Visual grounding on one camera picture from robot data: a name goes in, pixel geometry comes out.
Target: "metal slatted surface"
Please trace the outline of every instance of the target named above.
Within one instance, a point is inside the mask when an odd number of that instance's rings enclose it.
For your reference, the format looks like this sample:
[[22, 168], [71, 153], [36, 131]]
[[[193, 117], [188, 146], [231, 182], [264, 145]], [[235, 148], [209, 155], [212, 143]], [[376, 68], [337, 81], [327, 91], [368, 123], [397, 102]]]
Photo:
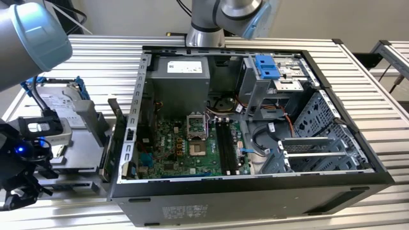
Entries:
[[[74, 57], [46, 74], [51, 78], [82, 76], [96, 109], [107, 117], [107, 103], [116, 97], [127, 113], [132, 99], [142, 45], [182, 46], [183, 37], [71, 37]], [[383, 230], [409, 229], [409, 123], [396, 105], [340, 45], [331, 40], [228, 38], [228, 47], [307, 49], [317, 62], [371, 146], [391, 170], [397, 185], [332, 216], [224, 222], [167, 229]], [[31, 99], [15, 100], [3, 119], [40, 115]], [[0, 213], [4, 229], [58, 227], [134, 229], [115, 203], [100, 197], [40, 200], [34, 206]]]

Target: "blue drive bay latch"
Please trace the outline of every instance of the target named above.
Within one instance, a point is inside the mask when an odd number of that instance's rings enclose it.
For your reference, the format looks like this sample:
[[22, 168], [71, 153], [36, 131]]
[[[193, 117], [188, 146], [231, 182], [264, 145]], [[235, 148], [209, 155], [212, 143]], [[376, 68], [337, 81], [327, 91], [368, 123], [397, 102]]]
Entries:
[[277, 69], [276, 62], [272, 56], [268, 55], [256, 55], [256, 66], [261, 72], [261, 79], [279, 79], [281, 73]]

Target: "ram slot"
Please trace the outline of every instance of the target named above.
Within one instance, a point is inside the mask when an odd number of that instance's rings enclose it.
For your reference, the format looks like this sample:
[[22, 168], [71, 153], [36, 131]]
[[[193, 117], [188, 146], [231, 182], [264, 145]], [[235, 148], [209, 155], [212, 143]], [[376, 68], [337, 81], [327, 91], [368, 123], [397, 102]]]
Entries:
[[236, 175], [239, 170], [236, 152], [233, 148], [233, 137], [228, 122], [216, 123], [217, 145], [220, 152], [220, 167], [225, 175]]

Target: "cable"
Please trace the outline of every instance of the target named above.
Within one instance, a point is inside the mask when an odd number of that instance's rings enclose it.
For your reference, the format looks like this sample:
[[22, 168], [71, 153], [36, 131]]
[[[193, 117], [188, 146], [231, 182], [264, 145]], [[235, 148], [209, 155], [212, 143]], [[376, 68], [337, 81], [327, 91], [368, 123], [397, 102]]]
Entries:
[[383, 77], [384, 77], [384, 75], [385, 75], [387, 71], [389, 70], [391, 66], [392, 66], [392, 65], [389, 65], [389, 66], [388, 66], [388, 68], [385, 69], [385, 71], [384, 71], [384, 73], [383, 73], [383, 75], [381, 75], [381, 77], [380, 77], [380, 79], [379, 79], [379, 82], [381, 82]]
[[293, 136], [295, 136], [295, 128], [293, 128], [293, 123], [292, 123], [292, 120], [291, 120], [291, 119], [289, 119], [289, 117], [288, 117], [288, 114], [287, 114], [285, 109], [284, 109], [284, 107], [283, 107], [283, 106], [281, 106], [281, 110], [283, 110], [283, 113], [284, 113], [285, 119], [287, 119], [287, 121], [288, 121], [289, 130], [291, 130], [291, 135], [292, 135], [292, 137], [293, 137]]
[[235, 114], [235, 113], [224, 113], [223, 111], [215, 110], [213, 108], [211, 109], [211, 107], [207, 107], [207, 110], [208, 110], [212, 114], [219, 115], [219, 116]]
[[189, 17], [192, 17], [192, 11], [189, 10], [189, 8], [184, 5], [184, 3], [180, 0], [176, 0], [180, 8], [184, 10], [184, 12], [189, 15]]
[[39, 76], [35, 76], [32, 78], [32, 89], [31, 89], [31, 91], [32, 91], [32, 97], [34, 97], [36, 103], [39, 104], [42, 111], [44, 112], [46, 110], [50, 110], [50, 107], [46, 104], [43, 98], [40, 97], [39, 92], [38, 92], [38, 77]]
[[[62, 8], [62, 9], [64, 9], [64, 10], [67, 10], [67, 11], [71, 11], [71, 12], [78, 13], [79, 15], [82, 15], [82, 16], [83, 16], [83, 20], [82, 20], [79, 23], [80, 23], [82, 25], [86, 24], [88, 17], [87, 17], [87, 14], [86, 14], [84, 12], [79, 11], [76, 8], [71, 8], [71, 7], [62, 6], [62, 5], [59, 5], [58, 3], [54, 3], [54, 2], [51, 2], [51, 3], [55, 4], [59, 8]], [[67, 31], [67, 35], [71, 35], [75, 31], [78, 31], [78, 29], [79, 29], [79, 26], [75, 25], [75, 26]]]
[[395, 88], [396, 88], [397, 85], [393, 85], [393, 87], [391, 88], [389, 90], [389, 93], [392, 93], [395, 91]]
[[255, 129], [253, 134], [252, 134], [252, 143], [255, 144], [255, 146], [256, 146], [261, 151], [264, 151], [267, 148], [257, 144], [257, 136], [259, 136], [261, 133], [267, 132], [267, 130], [268, 130], [267, 124], [264, 124], [264, 125], [259, 126], [259, 127]]

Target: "motherboard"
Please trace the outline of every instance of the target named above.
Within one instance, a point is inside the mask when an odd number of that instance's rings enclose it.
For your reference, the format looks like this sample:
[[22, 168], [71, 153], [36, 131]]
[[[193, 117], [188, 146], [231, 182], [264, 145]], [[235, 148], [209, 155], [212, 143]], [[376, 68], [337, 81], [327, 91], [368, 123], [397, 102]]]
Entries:
[[229, 147], [235, 155], [229, 154], [232, 157], [228, 163], [236, 166], [236, 170], [235, 172], [223, 170], [227, 162], [223, 154], [220, 157], [221, 138], [217, 136], [217, 125], [216, 121], [209, 121], [203, 127], [200, 120], [191, 119], [191, 131], [208, 130], [208, 133], [205, 138], [188, 138], [188, 121], [160, 120], [156, 144], [142, 150], [139, 177], [160, 179], [251, 174], [248, 157], [240, 150], [244, 148], [244, 140], [237, 121], [225, 123], [229, 133], [223, 134], [231, 139]]

